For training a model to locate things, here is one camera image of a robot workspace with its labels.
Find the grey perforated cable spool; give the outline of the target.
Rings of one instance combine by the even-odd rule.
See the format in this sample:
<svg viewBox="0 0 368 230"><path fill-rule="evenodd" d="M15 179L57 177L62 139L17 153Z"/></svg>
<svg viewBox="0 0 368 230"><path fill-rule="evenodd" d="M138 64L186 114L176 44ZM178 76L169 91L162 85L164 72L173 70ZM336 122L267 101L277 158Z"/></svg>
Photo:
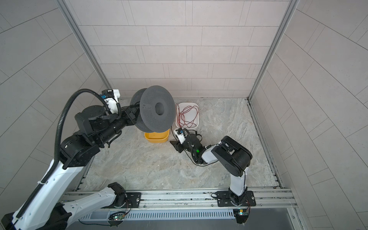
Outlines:
<svg viewBox="0 0 368 230"><path fill-rule="evenodd" d="M134 113L139 113L135 126L143 132L163 133L174 123L175 103L162 86L138 90L131 98L130 106Z"/></svg>

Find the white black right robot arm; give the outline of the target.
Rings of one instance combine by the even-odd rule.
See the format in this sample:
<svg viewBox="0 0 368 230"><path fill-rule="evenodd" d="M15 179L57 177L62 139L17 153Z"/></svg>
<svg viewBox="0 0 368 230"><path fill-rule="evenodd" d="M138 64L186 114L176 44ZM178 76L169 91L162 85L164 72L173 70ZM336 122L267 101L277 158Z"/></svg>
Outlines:
<svg viewBox="0 0 368 230"><path fill-rule="evenodd" d="M179 153L185 152L196 166L209 166L221 163L231 175L229 194L226 198L235 206L249 205L246 186L246 170L250 166L253 155L251 152L229 136L209 146L203 146L197 134L177 134L177 140L171 145Z"/></svg>

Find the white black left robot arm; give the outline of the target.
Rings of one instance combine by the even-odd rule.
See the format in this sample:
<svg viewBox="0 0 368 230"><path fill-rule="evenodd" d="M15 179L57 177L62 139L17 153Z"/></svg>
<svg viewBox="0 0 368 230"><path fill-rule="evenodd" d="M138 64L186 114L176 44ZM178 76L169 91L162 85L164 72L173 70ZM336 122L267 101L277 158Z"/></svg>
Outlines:
<svg viewBox="0 0 368 230"><path fill-rule="evenodd" d="M62 139L67 114L84 93L96 97L101 104L89 106L76 114L79 130ZM131 201L119 183L111 183L88 197L61 203L60 198L72 180L101 149L109 147L127 126L144 124L152 132L167 131L175 120L172 95L154 85L135 93L130 105L108 105L111 91L102 96L90 89L76 91L60 115L50 167L27 201L15 212L6 214L1 225L6 230L64 230L85 215L104 207L128 208Z"/></svg>

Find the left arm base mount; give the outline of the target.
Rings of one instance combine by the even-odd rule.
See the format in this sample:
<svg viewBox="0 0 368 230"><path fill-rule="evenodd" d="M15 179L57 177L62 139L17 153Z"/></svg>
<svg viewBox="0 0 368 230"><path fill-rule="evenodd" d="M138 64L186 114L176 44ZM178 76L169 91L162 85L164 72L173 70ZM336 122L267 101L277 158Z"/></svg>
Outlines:
<svg viewBox="0 0 368 230"><path fill-rule="evenodd" d="M112 205L103 207L104 209L130 209L138 208L140 205L141 193L128 192L125 195L119 195Z"/></svg>

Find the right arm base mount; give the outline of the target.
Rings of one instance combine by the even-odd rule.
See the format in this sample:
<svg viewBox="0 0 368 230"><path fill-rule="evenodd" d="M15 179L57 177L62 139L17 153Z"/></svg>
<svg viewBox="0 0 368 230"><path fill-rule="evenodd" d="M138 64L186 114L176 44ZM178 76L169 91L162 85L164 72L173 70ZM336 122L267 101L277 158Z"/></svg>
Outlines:
<svg viewBox="0 0 368 230"><path fill-rule="evenodd" d="M240 196L232 191L217 191L211 194L219 207L255 207L256 201L253 191L246 190Z"/></svg>

